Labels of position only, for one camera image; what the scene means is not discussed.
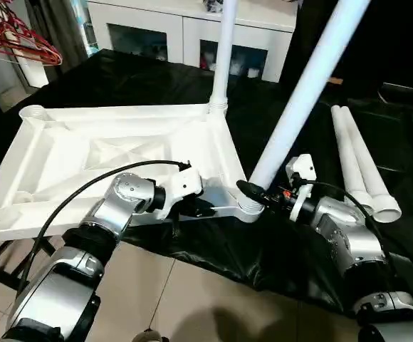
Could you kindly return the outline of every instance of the white pole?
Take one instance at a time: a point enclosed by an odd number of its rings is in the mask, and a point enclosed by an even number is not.
[[[372,216],[376,221],[381,223],[396,221],[401,217],[401,209],[399,208],[396,199],[389,194],[384,181],[380,177],[379,170],[372,160],[370,151],[358,130],[357,124],[355,123],[349,108],[342,107],[341,112],[347,126],[347,131],[355,151],[355,156],[363,180],[365,181],[366,190],[372,197],[372,207],[375,210]]]
[[[227,81],[229,80],[237,3],[238,0],[224,0],[213,93],[209,100],[210,113],[213,114],[225,115],[227,109]]]
[[[264,189],[270,186],[369,3],[370,0],[339,0],[253,171],[250,182]],[[239,204],[248,212],[257,212],[262,208],[244,195],[240,196]]]
[[[354,147],[347,132],[346,119],[339,105],[332,107],[333,127],[335,128],[336,142],[340,154],[341,169],[343,170],[344,187],[365,209],[372,214],[372,198],[366,192],[362,173],[355,157]]]

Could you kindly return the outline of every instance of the black tablecloth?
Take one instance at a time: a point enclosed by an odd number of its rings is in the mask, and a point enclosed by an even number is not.
[[[110,105],[206,103],[213,73],[198,68],[101,51],[19,103],[0,118],[0,162],[31,104],[46,108]],[[330,106],[349,105],[389,191],[403,211],[400,220],[382,225],[413,253],[413,108],[376,100],[340,100],[327,87],[289,157],[309,152],[318,180],[343,186]],[[277,83],[247,78],[229,82],[227,122],[241,164],[249,176],[281,115],[287,97]],[[275,183],[284,183],[283,172]],[[322,195],[330,194],[322,190]],[[309,227],[295,226],[264,212],[253,224],[233,217],[133,227],[125,241],[215,271],[255,289],[269,289],[345,312],[343,281],[328,257],[328,248]],[[395,254],[398,246],[384,241]],[[397,256],[397,268],[413,290],[413,268]]]

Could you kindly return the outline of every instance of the glass cabinet door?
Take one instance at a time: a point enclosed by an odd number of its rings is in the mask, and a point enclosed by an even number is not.
[[[88,3],[99,48],[183,63],[182,17]]]

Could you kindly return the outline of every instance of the tile floor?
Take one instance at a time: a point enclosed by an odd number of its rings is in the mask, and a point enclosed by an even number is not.
[[[19,242],[0,258],[1,266],[15,265],[30,244]],[[44,261],[39,258],[36,268]],[[171,342],[357,340],[354,321],[125,243],[113,254],[98,295],[102,304],[88,342],[130,342],[149,326]],[[0,336],[14,296],[0,284]]]

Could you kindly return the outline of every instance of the shelf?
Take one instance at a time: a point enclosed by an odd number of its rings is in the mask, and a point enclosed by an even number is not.
[[[208,12],[202,0],[97,0],[88,2],[221,21],[221,14]],[[296,1],[239,0],[236,23],[261,29],[293,32],[296,16]]]

